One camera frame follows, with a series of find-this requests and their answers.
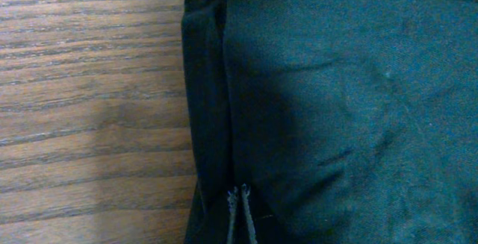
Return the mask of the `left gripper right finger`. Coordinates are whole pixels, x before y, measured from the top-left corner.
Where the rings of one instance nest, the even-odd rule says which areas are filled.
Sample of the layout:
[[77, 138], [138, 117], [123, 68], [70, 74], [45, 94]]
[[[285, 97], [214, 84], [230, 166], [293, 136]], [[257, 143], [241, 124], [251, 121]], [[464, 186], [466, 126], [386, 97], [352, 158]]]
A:
[[246, 184], [243, 184], [241, 186], [241, 198], [243, 201], [243, 212], [244, 212], [244, 216], [246, 220], [248, 239], [250, 244], [258, 244], [256, 231], [255, 231], [255, 225], [254, 225], [250, 203], [249, 203], [250, 193], [251, 193], [250, 188]]

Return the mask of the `black shorts with white lining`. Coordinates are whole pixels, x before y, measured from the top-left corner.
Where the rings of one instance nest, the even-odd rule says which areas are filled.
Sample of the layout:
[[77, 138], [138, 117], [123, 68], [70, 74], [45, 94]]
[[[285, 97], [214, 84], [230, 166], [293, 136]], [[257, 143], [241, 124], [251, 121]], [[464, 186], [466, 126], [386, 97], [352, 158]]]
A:
[[184, 0], [187, 243], [477, 244], [477, 0]]

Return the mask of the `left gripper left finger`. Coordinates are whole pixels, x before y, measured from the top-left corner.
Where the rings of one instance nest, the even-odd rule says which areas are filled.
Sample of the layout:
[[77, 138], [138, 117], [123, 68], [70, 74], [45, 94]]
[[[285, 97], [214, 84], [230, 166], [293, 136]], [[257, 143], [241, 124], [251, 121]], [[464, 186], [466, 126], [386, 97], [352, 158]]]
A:
[[228, 208], [229, 208], [229, 225], [227, 233], [227, 244], [234, 243], [234, 231], [235, 231], [235, 221], [238, 211], [238, 188], [235, 187], [233, 190], [228, 191]]

